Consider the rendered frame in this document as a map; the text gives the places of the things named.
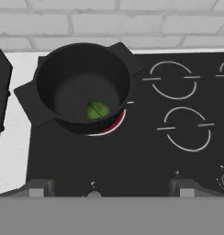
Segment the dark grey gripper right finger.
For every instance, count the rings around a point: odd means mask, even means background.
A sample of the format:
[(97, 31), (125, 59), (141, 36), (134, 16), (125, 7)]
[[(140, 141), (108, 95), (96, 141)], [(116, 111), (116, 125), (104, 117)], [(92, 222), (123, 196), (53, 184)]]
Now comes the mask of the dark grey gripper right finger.
[(172, 179), (169, 183), (169, 188), (169, 196), (224, 197), (224, 193), (220, 193), (211, 189), (206, 189), (191, 179)]

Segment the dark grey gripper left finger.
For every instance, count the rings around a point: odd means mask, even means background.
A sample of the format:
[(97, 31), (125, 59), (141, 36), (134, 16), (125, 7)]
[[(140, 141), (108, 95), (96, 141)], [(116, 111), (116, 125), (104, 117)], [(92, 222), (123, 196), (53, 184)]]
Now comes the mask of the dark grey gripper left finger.
[(1, 197), (47, 197), (55, 196), (52, 179), (32, 179), (17, 189), (0, 194)]

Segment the green avocado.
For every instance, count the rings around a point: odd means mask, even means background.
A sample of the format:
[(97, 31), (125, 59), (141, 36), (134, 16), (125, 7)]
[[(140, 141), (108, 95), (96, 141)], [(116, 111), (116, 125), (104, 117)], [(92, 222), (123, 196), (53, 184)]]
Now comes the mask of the green avocado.
[(110, 114), (110, 109), (104, 103), (91, 101), (87, 104), (86, 114), (89, 119), (104, 118)]

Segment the black cooking pot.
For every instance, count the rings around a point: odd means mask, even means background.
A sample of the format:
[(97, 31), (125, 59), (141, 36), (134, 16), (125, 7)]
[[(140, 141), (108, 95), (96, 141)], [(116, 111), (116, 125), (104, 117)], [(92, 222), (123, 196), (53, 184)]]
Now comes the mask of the black cooking pot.
[[(33, 80), (14, 93), (34, 127), (55, 120), (74, 133), (98, 133), (117, 121), (131, 97), (134, 77), (144, 70), (121, 42), (109, 47), (74, 43), (46, 55)], [(106, 104), (110, 114), (89, 119), (91, 101)]]

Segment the black hob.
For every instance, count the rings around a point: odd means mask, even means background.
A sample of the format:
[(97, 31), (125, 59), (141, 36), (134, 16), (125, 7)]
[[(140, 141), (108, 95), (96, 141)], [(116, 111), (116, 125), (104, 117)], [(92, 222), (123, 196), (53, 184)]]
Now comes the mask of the black hob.
[(116, 127), (31, 131), (29, 180), (52, 179), (56, 196), (168, 196), (172, 179), (224, 193), (224, 52), (138, 58), (147, 69)]

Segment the black ridged appliance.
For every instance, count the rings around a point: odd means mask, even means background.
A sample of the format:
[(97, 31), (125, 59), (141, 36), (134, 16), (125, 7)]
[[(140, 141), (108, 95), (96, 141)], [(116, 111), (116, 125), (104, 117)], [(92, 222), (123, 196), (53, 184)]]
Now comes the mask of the black ridged appliance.
[(4, 131), (4, 119), (6, 114), (7, 100), (10, 96), (9, 85), (13, 66), (3, 51), (0, 49), (0, 135)]

